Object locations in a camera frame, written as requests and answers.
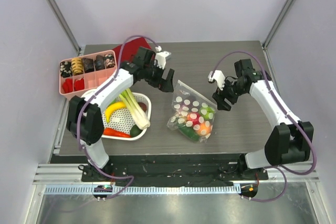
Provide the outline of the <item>green round fruit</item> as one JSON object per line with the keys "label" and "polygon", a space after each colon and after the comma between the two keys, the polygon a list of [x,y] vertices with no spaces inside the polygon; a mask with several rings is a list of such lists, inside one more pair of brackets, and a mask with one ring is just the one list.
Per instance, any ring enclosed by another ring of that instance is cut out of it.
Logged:
{"label": "green round fruit", "polygon": [[200,116],[202,116],[205,120],[212,120],[215,116],[215,109],[211,106],[201,107],[199,111]]}

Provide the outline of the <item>purple eggplant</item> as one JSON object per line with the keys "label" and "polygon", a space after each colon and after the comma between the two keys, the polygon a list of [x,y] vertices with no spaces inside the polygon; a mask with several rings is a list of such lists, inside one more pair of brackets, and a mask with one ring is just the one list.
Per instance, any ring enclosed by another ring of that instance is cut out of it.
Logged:
{"label": "purple eggplant", "polygon": [[198,109],[200,102],[195,96],[177,96],[174,100],[173,108],[179,112],[181,111],[191,111],[192,109]]}

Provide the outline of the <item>peach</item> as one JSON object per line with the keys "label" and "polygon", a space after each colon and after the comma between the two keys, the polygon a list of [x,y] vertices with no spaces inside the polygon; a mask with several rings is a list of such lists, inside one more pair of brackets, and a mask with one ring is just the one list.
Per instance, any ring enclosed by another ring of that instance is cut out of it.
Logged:
{"label": "peach", "polygon": [[196,131],[196,133],[199,135],[199,136],[206,136],[208,134],[210,134],[212,131],[212,125],[206,121],[204,123],[201,123],[199,125],[199,129]]}

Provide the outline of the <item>clear zip top bag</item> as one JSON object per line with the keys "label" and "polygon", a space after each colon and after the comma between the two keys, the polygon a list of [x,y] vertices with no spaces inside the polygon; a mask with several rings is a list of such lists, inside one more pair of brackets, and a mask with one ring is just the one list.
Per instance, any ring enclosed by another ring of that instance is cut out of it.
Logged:
{"label": "clear zip top bag", "polygon": [[207,142],[217,113],[213,102],[178,80],[171,107],[173,114],[167,122],[170,130],[179,131],[192,142]]}

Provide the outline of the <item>red strawberry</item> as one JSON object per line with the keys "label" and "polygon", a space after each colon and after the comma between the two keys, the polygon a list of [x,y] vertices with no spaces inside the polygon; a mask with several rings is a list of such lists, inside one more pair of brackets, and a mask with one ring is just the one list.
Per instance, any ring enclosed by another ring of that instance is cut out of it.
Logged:
{"label": "red strawberry", "polygon": [[200,115],[198,113],[191,112],[186,116],[185,125],[187,127],[194,127],[196,125],[199,125],[199,118],[200,118]]}

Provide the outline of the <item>dark green cucumber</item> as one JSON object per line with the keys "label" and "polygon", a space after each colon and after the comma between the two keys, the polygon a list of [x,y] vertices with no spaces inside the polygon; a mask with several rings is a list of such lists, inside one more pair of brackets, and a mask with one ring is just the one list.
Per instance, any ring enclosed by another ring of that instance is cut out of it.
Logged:
{"label": "dark green cucumber", "polygon": [[186,136],[189,140],[193,141],[193,142],[198,142],[200,136],[193,130],[192,127],[187,127],[185,125],[180,125],[178,127],[178,130],[184,135]]}

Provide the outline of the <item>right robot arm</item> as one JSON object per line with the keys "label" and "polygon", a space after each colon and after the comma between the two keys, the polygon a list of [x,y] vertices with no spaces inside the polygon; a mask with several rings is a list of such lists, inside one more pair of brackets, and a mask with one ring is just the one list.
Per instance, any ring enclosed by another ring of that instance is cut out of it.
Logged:
{"label": "right robot arm", "polygon": [[232,81],[217,69],[208,75],[208,81],[217,84],[212,97],[218,110],[230,111],[240,96],[249,94],[257,101],[272,127],[262,149],[239,157],[239,177],[250,179],[260,168],[285,167],[287,164],[307,161],[311,155],[312,124],[300,120],[289,110],[264,69],[255,70],[250,59],[239,60],[234,67],[236,76]]}

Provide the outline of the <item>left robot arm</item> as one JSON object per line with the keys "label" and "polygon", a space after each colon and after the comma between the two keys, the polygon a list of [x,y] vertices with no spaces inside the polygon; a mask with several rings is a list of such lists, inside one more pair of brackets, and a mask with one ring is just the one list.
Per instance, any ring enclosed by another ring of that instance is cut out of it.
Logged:
{"label": "left robot arm", "polygon": [[102,113],[112,100],[140,80],[163,92],[173,92],[174,70],[170,69],[165,79],[162,77],[170,57],[171,53],[162,51],[160,47],[155,50],[140,47],[133,60],[120,63],[112,76],[91,96],[71,98],[66,128],[77,139],[98,180],[105,182],[112,176],[110,158],[102,142]]}

